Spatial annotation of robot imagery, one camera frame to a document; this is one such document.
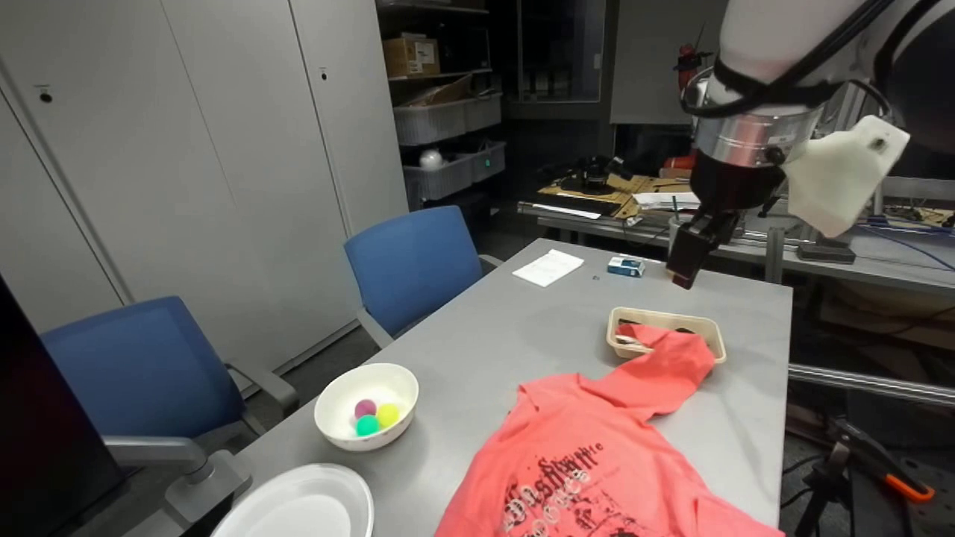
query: door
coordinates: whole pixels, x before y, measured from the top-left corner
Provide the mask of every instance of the door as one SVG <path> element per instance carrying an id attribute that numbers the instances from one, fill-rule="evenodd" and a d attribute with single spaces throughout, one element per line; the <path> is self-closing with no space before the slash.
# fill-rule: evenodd
<path id="1" fill-rule="evenodd" d="M 0 89 L 0 274 L 37 331 L 119 307 Z"/>

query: white plate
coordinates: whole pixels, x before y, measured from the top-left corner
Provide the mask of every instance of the white plate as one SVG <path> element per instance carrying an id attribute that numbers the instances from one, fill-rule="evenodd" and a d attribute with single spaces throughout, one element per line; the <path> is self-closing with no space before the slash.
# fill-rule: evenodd
<path id="1" fill-rule="evenodd" d="M 248 492 L 213 537 L 371 537 L 374 498 L 345 465 L 303 465 Z"/>

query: white paper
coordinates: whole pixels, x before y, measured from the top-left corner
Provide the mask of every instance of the white paper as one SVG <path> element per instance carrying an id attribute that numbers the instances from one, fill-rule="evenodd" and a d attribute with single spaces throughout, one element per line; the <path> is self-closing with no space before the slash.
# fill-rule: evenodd
<path id="1" fill-rule="evenodd" d="M 562 281 L 565 274 L 576 271 L 585 261 L 570 256 L 565 250 L 550 250 L 543 256 L 539 256 L 536 264 L 516 268 L 515 274 L 524 281 L 531 281 L 539 286 L 550 286 L 555 281 Z"/>
<path id="2" fill-rule="evenodd" d="M 700 210 L 700 196 L 692 190 L 659 190 L 659 193 L 647 190 L 647 193 L 634 193 L 634 199 L 644 211 L 671 211 L 676 205 L 677 205 L 677 211 Z"/>

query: green ball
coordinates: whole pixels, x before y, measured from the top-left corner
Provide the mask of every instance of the green ball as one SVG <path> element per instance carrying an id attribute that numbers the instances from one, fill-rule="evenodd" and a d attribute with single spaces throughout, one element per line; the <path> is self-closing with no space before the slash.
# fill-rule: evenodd
<path id="1" fill-rule="evenodd" d="M 356 420 L 358 440 L 374 435 L 374 434 L 379 434 L 379 429 L 383 429 L 383 423 L 379 423 L 379 419 L 374 419 L 374 416 L 362 416 L 362 419 Z"/>

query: table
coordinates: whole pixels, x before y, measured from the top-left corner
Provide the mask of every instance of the table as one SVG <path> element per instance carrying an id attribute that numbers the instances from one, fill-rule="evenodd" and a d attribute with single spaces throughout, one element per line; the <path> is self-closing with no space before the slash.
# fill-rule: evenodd
<path id="1" fill-rule="evenodd" d="M 913 241 L 913 246 L 955 267 L 955 249 L 941 241 Z M 816 261 L 801 261 L 797 250 L 788 246 L 782 250 L 782 271 L 955 295 L 955 271 L 919 250 L 910 250 L 885 235 L 858 235 L 852 249 L 858 255 L 858 264 L 816 264 Z M 764 261 L 767 246 L 731 241 L 719 249 L 719 255 L 731 261 Z"/>
<path id="2" fill-rule="evenodd" d="M 515 277 L 515 268 L 553 249 L 582 256 L 585 267 L 547 290 Z M 398 444 L 376 453 L 336 450 L 304 405 L 248 444 L 237 462 L 254 474 L 254 486 L 309 462 L 351 465 L 374 490 L 376 534 L 434 534 L 473 456 L 515 405 L 516 386 L 553 374 L 610 374 L 616 362 L 604 344 L 607 317 L 634 305 L 719 323 L 730 363 L 658 428 L 716 496 L 777 526 L 791 290 L 703 271 L 695 290 L 685 293 L 652 261 L 640 281 L 607 274 L 610 256 L 540 238 L 385 347 L 374 362 L 404 363 L 422 381 L 415 423 Z"/>
<path id="3" fill-rule="evenodd" d="M 607 235 L 607 238 L 622 238 L 622 241 L 637 241 L 637 246 L 652 246 L 652 249 L 665 249 L 670 246 L 670 231 L 665 217 L 647 217 L 647 223 L 625 226 L 622 222 L 585 222 L 585 217 L 562 217 L 562 214 L 539 214 L 540 226 L 550 231 L 567 231 L 567 234 L 582 234 L 582 235 Z M 943 241 L 913 241 L 947 264 L 955 264 L 955 249 Z M 955 295 L 955 271 L 947 267 L 929 261 L 919 250 L 910 250 L 886 235 L 858 235 L 852 241 L 858 264 L 818 264 L 818 261 L 801 261 L 797 246 L 785 246 L 782 250 L 782 271 L 791 274 L 816 274 L 816 277 L 834 277 L 834 281 L 855 281 L 855 283 L 880 283 L 880 286 L 895 286 L 895 290 L 913 290 L 913 293 L 947 293 Z M 722 246 L 716 250 L 722 261 L 737 261 L 737 264 L 767 264 L 767 241 L 764 238 L 734 238 L 731 246 Z"/>

